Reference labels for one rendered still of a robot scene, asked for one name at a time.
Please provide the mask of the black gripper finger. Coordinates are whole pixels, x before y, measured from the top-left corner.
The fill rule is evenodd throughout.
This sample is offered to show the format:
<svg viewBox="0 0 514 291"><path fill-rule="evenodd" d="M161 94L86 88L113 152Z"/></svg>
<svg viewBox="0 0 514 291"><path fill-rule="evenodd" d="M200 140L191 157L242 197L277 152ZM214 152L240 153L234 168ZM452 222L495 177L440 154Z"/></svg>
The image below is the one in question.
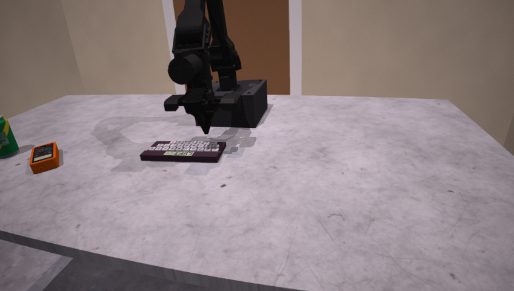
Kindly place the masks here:
<svg viewBox="0 0 514 291"><path fill-rule="evenodd" d="M198 112L196 112L196 113L189 113L189 114L193 115L196 118L196 120L198 121L199 125L201 126L204 134L206 134L206 132L205 132L205 122L204 122L205 118L204 118L204 114L203 113L198 113Z"/></svg>
<svg viewBox="0 0 514 291"><path fill-rule="evenodd" d="M206 110L205 112L203 112L204 118L205 118L205 132L206 132L207 135L208 135L209 130L210 130L210 126L211 126L211 123L212 123L213 115L214 115L214 113L216 113L216 111L219 108L220 108L220 105L218 106L218 108L216 110ZM210 114L211 114L211 116L210 116Z"/></svg>

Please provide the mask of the orange pocket multimeter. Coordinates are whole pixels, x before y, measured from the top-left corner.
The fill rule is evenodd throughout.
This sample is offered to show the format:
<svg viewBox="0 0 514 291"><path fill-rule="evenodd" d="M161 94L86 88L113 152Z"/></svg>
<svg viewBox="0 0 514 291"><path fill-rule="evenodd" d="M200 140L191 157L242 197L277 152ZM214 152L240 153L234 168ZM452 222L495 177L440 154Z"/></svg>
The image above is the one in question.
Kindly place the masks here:
<svg viewBox="0 0 514 291"><path fill-rule="evenodd" d="M32 148L30 167L34 174L59 167L59 150L55 142Z"/></svg>

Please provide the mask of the green drink can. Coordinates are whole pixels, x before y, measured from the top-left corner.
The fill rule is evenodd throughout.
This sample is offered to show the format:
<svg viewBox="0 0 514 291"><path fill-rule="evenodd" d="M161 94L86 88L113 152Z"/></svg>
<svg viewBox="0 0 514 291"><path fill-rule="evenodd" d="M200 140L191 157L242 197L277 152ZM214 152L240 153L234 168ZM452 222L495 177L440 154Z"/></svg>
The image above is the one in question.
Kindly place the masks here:
<svg viewBox="0 0 514 291"><path fill-rule="evenodd" d="M0 115L0 158L8 158L19 150L8 120Z"/></svg>

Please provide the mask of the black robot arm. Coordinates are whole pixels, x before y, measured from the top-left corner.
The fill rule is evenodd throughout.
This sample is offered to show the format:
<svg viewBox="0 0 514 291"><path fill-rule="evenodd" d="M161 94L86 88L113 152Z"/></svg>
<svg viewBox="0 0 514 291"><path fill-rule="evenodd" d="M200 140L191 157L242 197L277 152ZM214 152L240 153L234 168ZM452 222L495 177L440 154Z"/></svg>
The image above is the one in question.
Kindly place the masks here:
<svg viewBox="0 0 514 291"><path fill-rule="evenodd" d="M205 17L205 1L210 23ZM210 66L212 72L218 72L217 92L235 91L241 86L236 79L236 70L242 69L241 61L227 35L222 0L185 0L176 23L172 53L169 77L177 84L188 83L182 100L186 113L203 113L214 104L214 93L206 82L201 82L200 87L189 83L198 76L211 74Z"/></svg>

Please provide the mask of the dark purple keyboard panel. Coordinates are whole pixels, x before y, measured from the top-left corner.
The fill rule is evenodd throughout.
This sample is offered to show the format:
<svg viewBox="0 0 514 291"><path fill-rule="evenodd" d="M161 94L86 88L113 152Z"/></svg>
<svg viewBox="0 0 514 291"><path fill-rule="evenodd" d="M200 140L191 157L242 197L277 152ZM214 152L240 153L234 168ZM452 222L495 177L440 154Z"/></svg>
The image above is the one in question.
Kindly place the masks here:
<svg viewBox="0 0 514 291"><path fill-rule="evenodd" d="M140 154L141 161L218 162L226 142L156 141Z"/></svg>

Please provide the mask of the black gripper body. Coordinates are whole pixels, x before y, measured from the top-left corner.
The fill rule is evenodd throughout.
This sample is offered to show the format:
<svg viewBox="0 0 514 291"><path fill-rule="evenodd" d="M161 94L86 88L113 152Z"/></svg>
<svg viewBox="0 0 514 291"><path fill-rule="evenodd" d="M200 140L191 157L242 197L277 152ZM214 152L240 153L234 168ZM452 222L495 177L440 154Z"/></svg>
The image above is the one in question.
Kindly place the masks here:
<svg viewBox="0 0 514 291"><path fill-rule="evenodd" d="M201 82L206 82L209 89L213 91L212 87L213 76L211 74L205 76L199 76L189 83L193 83L194 87L200 87ZM182 100L184 95L172 95L164 101L164 109L166 112L175 112L179 106L183 106ZM221 103L220 103L221 102ZM238 93L226 93L222 99L215 98L214 104L207 106L206 110L216 110L218 106L224 111L235 111L239 109L241 105L241 96Z"/></svg>

